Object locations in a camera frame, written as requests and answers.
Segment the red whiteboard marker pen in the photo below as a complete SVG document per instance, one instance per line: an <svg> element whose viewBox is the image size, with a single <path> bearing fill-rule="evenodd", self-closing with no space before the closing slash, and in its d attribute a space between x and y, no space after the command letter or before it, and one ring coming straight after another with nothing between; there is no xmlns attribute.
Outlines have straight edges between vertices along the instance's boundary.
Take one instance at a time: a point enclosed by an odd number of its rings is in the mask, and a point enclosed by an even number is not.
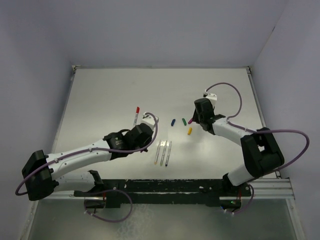
<svg viewBox="0 0 320 240"><path fill-rule="evenodd" d="M135 127L135 126L137 125L138 116L139 116L139 113L136 112L136 113L135 113L135 116L134 116L133 127Z"/></svg>

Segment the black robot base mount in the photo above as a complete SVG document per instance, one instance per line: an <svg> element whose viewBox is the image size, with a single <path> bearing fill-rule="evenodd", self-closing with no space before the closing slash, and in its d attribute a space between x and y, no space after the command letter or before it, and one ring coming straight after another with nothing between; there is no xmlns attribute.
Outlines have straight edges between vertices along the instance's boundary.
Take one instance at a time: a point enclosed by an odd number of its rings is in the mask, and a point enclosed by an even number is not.
<svg viewBox="0 0 320 240"><path fill-rule="evenodd" d="M119 208L122 204L205 205L239 208L251 197L247 183L228 187L222 179L103 179L89 191L74 191L88 208Z"/></svg>

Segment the yellow pen cap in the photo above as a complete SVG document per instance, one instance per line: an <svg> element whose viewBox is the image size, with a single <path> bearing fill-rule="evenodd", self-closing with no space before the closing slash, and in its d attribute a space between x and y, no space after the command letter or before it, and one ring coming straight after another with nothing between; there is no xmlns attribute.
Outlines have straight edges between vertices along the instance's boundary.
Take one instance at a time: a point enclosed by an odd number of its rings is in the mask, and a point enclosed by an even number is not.
<svg viewBox="0 0 320 240"><path fill-rule="evenodd" d="M190 135L190 134L192 133L192 130L193 130L193 129L190 127L190 128L188 129L187 134Z"/></svg>

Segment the yellow whiteboard marker pen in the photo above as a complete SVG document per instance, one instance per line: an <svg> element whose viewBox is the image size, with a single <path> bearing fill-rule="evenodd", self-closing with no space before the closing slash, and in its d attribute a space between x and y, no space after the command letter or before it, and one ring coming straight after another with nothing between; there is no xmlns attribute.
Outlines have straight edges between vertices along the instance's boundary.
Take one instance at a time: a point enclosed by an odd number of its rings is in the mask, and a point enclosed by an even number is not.
<svg viewBox="0 0 320 240"><path fill-rule="evenodd" d="M160 148L161 148L161 144L162 141L160 140L157 144L157 149L156 149L156 153L155 153L155 158L154 158L154 165L156 165L158 163L158 158L159 158L159 154L160 154Z"/></svg>

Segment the blue whiteboard marker pen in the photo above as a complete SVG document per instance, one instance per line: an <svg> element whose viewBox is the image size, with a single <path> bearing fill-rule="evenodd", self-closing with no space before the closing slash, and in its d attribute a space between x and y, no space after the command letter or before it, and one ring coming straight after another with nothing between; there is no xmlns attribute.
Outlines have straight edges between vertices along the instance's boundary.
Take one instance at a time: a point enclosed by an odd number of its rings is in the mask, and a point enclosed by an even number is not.
<svg viewBox="0 0 320 240"><path fill-rule="evenodd" d="M167 152L166 160L165 160L165 167L167 167L169 164L171 149L172 149L172 141L170 141L169 146L168 146L168 152Z"/></svg>

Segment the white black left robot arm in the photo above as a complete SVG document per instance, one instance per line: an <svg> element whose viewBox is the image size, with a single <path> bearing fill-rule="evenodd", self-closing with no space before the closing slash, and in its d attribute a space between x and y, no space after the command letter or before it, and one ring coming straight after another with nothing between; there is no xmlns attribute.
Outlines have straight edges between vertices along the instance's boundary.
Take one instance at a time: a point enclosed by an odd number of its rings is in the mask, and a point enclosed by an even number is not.
<svg viewBox="0 0 320 240"><path fill-rule="evenodd" d="M42 200L54 191L60 191L63 176L77 169L100 162L125 158L136 152L146 152L157 135L158 127L140 123L131 130L112 132L102 139L74 151L45 154L37 150L31 154L22 169L22 184L30 201Z"/></svg>

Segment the green whiteboard marker pen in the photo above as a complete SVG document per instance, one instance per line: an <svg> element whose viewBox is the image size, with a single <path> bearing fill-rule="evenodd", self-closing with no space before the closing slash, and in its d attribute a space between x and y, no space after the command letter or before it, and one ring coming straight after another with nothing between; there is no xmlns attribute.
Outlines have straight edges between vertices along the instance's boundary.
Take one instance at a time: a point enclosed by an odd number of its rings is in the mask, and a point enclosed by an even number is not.
<svg viewBox="0 0 320 240"><path fill-rule="evenodd" d="M168 141L166 140L163 144L163 150L162 150L162 154L161 154L161 159L160 159L160 166L163 165L164 163L164 158L165 158L165 154L166 154L166 150L167 150L167 145L168 145Z"/></svg>

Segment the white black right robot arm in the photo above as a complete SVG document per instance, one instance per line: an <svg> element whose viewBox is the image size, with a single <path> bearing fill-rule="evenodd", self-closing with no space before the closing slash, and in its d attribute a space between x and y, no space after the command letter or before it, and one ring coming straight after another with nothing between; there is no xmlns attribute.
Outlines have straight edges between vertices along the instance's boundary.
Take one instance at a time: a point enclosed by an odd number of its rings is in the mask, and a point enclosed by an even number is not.
<svg viewBox="0 0 320 240"><path fill-rule="evenodd" d="M268 175L284 164L284 156L268 128L250 132L230 125L224 115L214 113L213 101L207 97L195 100L194 106L193 122L204 131L241 147L243 165L222 177L222 190L226 195L235 195L240 185Z"/></svg>

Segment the aluminium rail right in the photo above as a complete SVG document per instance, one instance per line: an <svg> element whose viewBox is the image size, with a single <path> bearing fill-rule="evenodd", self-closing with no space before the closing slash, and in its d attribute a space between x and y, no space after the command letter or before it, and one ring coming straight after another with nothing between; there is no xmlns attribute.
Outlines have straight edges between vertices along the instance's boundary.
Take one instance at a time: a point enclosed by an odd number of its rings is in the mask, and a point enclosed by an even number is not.
<svg viewBox="0 0 320 240"><path fill-rule="evenodd" d="M261 124L263 127L265 127L266 123L253 82L252 70L249 66L247 66L246 71L258 109ZM256 199L295 199L290 180L281 178L279 173L272 173L271 176L252 181L251 185L254 188L254 197Z"/></svg>

